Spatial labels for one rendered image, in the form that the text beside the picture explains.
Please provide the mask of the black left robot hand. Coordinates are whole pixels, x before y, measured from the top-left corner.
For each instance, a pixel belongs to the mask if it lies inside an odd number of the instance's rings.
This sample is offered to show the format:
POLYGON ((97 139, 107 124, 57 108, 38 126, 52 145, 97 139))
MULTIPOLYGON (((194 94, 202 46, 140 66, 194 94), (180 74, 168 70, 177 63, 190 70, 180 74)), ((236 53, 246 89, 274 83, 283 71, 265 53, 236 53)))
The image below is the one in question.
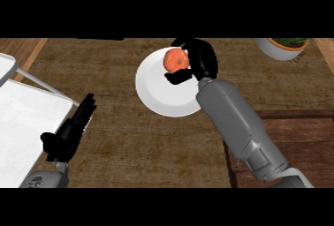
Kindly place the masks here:
POLYGON ((73 159, 95 109, 95 95, 89 94, 60 130, 55 133, 42 133, 41 140, 44 151, 48 153, 48 162, 69 162, 73 159))

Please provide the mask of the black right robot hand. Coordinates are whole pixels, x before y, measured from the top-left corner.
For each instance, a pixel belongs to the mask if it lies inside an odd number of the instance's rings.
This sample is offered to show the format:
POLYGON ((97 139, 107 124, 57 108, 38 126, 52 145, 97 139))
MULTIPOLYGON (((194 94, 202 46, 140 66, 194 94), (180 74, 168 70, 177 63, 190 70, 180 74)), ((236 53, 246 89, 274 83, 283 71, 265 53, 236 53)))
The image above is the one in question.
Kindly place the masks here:
POLYGON ((175 73, 166 73, 165 77, 174 85, 182 84, 193 77, 215 79, 218 77, 218 57, 209 42, 196 38, 177 38, 174 47, 188 50, 190 69, 180 69, 175 73))

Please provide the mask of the orange squash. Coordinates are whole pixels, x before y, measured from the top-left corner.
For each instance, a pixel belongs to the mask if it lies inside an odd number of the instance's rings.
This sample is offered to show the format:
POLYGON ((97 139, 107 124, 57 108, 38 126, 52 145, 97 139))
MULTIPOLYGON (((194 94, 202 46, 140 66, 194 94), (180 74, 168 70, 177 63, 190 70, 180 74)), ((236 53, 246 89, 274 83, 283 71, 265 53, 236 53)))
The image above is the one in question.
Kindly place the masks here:
POLYGON ((163 66, 169 73, 190 67, 190 58, 184 49, 171 49, 163 58, 163 66))

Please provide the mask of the white tray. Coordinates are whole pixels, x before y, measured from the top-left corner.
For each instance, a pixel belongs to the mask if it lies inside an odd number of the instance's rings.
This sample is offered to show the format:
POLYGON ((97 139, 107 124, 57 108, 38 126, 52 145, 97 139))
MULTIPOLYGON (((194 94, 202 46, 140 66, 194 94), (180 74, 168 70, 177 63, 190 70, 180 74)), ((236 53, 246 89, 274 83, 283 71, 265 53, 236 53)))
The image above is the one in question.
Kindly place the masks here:
POLYGON ((80 103, 0 53, 0 188, 18 188, 36 166, 44 132, 55 133, 80 103))

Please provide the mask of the white round plate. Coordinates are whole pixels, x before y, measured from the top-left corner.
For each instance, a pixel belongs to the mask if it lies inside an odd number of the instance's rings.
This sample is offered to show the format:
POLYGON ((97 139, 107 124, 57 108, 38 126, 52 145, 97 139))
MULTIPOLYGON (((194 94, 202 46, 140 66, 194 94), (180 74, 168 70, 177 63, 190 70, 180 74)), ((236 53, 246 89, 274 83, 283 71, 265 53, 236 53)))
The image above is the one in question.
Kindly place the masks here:
POLYGON ((196 100, 199 81, 191 78, 174 85, 166 79, 163 58, 171 49, 174 47, 159 49, 143 60, 137 72, 137 92, 153 112, 166 117, 187 117, 202 109, 196 100))

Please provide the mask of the brown woven placemat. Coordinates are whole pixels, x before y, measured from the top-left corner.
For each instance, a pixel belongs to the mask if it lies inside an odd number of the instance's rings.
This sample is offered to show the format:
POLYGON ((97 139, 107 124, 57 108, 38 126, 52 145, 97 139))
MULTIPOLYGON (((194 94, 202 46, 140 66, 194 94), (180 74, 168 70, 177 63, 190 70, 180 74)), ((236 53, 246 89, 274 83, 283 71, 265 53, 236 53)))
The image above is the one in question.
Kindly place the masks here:
MULTIPOLYGON (((227 155, 205 112, 163 117, 143 104, 137 70, 168 39, 51 39, 30 73, 75 100, 95 95, 97 111, 70 163, 73 187, 261 187, 227 155)), ((258 110, 334 109, 334 74, 318 45, 287 62, 253 39, 213 39, 219 76, 258 110)))

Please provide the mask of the white potted plant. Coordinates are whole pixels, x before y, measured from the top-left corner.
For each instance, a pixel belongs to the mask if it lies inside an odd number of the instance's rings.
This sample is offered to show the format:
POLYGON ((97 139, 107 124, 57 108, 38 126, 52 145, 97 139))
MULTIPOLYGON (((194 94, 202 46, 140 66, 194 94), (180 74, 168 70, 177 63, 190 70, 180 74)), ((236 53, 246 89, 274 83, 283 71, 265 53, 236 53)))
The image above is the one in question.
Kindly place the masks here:
POLYGON ((289 61, 296 59, 296 57, 305 51, 310 41, 305 41, 299 48, 292 48, 280 44, 273 38, 258 38, 256 39, 262 53, 276 60, 289 61))

